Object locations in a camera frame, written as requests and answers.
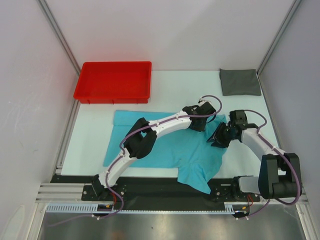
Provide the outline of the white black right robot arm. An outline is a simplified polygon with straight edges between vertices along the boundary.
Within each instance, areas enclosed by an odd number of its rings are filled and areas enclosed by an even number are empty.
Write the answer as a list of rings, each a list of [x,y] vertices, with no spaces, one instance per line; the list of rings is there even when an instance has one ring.
[[[297,203],[302,194],[298,155],[270,143],[262,134],[263,125],[248,122],[247,112],[246,109],[230,111],[229,122],[221,122],[207,140],[211,146],[221,149],[228,148],[232,141],[239,141],[260,160],[258,176],[234,177],[235,185],[230,188],[231,196],[242,201],[252,193],[284,205]]]

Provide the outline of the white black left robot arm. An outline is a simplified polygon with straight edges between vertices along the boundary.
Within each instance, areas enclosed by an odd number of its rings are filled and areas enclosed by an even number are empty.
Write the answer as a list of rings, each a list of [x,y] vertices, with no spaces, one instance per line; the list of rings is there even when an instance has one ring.
[[[107,169],[91,180],[93,194],[100,200],[110,196],[122,173],[135,161],[151,153],[157,139],[173,132],[191,129],[203,132],[207,119],[222,109],[215,109],[208,100],[200,99],[197,105],[185,106],[181,111],[156,120],[138,119],[120,142],[120,152]]]

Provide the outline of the light blue t-shirt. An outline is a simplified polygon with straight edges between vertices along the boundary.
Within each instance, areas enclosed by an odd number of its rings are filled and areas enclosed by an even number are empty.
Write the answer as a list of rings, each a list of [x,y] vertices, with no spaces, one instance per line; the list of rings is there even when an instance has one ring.
[[[143,112],[116,110],[113,128],[103,166],[108,167],[120,152],[119,144],[134,123],[145,118],[147,121],[171,116],[170,112]],[[132,164],[134,168],[177,168],[177,181],[210,194],[208,181],[220,170],[226,149],[213,147],[207,140],[220,123],[225,123],[225,115],[206,124],[203,132],[182,129],[156,140],[152,151],[146,157]]]

